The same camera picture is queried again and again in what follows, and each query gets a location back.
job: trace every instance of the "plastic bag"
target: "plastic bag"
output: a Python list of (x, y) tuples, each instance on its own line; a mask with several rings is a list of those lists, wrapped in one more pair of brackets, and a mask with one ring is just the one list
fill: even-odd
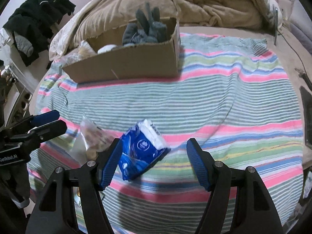
[(123, 152), (118, 166), (122, 179), (135, 179), (169, 151), (166, 141), (150, 120), (143, 120), (121, 136)]
[(107, 133), (83, 116), (80, 133), (69, 155), (83, 165), (89, 160), (96, 160), (98, 152), (107, 150), (114, 139), (113, 134)]

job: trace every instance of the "black jacket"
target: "black jacket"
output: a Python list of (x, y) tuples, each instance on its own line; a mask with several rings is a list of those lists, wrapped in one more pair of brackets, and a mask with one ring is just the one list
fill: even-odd
[(26, 0), (14, 11), (4, 28), (17, 32), (32, 44), (34, 51), (30, 57), (19, 51), (26, 66), (39, 57), (39, 52), (48, 50), (48, 39), (53, 36), (51, 25), (60, 23), (63, 15), (70, 15), (75, 7), (69, 0)]

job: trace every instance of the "striped blanket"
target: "striped blanket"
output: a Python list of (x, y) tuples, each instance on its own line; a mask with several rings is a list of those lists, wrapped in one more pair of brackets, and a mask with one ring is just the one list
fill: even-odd
[[(303, 131), (297, 96), (277, 56), (266, 40), (181, 33), (179, 63), (176, 79), (77, 85), (61, 70), (62, 60), (53, 62), (36, 112), (58, 110), (68, 130), (32, 152), (34, 191), (55, 167), (78, 167), (67, 152), (83, 115), (119, 136), (148, 118), (172, 150), (133, 182), (123, 181), (117, 168), (103, 199), (116, 233), (195, 232), (209, 193), (190, 166), (190, 137), (229, 167), (254, 166), (284, 224), (302, 191)], [(223, 231), (230, 228), (235, 196), (233, 188)], [(76, 210), (86, 231), (82, 210)]]

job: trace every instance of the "circular logo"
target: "circular logo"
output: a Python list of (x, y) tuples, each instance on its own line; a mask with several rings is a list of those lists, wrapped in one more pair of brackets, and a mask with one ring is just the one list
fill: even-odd
[(142, 151), (146, 151), (149, 149), (149, 143), (146, 140), (142, 139), (138, 141), (137, 147)]

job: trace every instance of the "beige bed sheet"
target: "beige bed sheet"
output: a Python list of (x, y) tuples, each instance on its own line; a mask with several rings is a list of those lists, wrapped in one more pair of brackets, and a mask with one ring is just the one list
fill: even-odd
[[(303, 69), (302, 63), (297, 56), (297, 54), (291, 49), (291, 47), (284, 40), (283, 36), (279, 35), (277, 37), (277, 45), (273, 44), (273, 36), (267, 33), (256, 33), (248, 30), (242, 29), (229, 29), (229, 28), (219, 28), (219, 27), (206, 27), (206, 26), (195, 26), (195, 27), (181, 27), (180, 32), (186, 33), (204, 33), (204, 34), (219, 34), (225, 36), (241, 37), (241, 38), (255, 38), (262, 39), (266, 38), (268, 43), (268, 48), (277, 54), (281, 64), (283, 65), (285, 71), (287, 72), (291, 83), (296, 91), (299, 100), (301, 119), (304, 126), (304, 116), (303, 116), (303, 106), (301, 95), (299, 91), (300, 86), (304, 86), (309, 92), (306, 83), (303, 79), (299, 78), (298, 73), (294, 70), (295, 68)], [(282, 27), (281, 32), (285, 36), (288, 43), (294, 48), (298, 53), (302, 62), (305, 65), (309, 78), (312, 79), (312, 56), (310, 53), (302, 46), (302, 44), (297, 40), (297, 38), (291, 34), (286, 28)], [(34, 113), (35, 103), (38, 95), (39, 86), (35, 90), (34, 96), (30, 102), (29, 112)], [(304, 146), (303, 149), (303, 168), (306, 169), (312, 165), (312, 150)]]

